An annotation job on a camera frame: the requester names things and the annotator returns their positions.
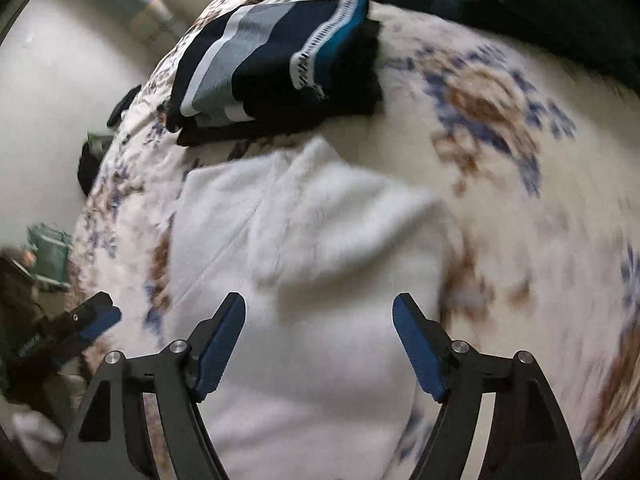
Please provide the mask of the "navy striped folded sweater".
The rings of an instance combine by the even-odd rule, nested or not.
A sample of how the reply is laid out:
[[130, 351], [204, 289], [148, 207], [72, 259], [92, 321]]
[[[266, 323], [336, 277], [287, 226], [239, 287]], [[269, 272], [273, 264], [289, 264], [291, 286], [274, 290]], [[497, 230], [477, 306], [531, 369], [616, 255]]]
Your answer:
[[370, 116], [380, 24], [369, 0], [240, 6], [208, 23], [180, 58], [166, 127], [181, 146], [303, 132]]

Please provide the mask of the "teal storage rack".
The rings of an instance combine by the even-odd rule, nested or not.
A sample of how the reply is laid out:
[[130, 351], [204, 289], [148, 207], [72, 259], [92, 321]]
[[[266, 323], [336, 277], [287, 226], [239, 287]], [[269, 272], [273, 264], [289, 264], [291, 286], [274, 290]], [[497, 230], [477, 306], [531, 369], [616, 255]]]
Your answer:
[[68, 259], [72, 237], [44, 223], [27, 228], [27, 248], [35, 256], [29, 272], [37, 284], [47, 290], [65, 290], [68, 282]]

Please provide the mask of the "left striped curtain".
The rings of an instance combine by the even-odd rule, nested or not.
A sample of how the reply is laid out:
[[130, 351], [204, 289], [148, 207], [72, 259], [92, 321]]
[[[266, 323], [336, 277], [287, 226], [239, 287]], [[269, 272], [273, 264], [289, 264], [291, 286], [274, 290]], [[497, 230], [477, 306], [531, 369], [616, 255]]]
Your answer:
[[167, 52], [188, 29], [164, 0], [102, 0], [132, 36], [158, 53]]

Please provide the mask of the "white knit sweater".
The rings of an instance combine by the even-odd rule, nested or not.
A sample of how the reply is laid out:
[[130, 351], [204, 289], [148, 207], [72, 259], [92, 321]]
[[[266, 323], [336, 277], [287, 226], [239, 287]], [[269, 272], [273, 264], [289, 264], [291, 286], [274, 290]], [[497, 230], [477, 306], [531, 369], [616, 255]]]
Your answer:
[[379, 479], [416, 376], [393, 326], [427, 315], [461, 248], [432, 193], [349, 165], [322, 138], [190, 172], [172, 222], [168, 337], [229, 292], [246, 321], [201, 413], [233, 479]]

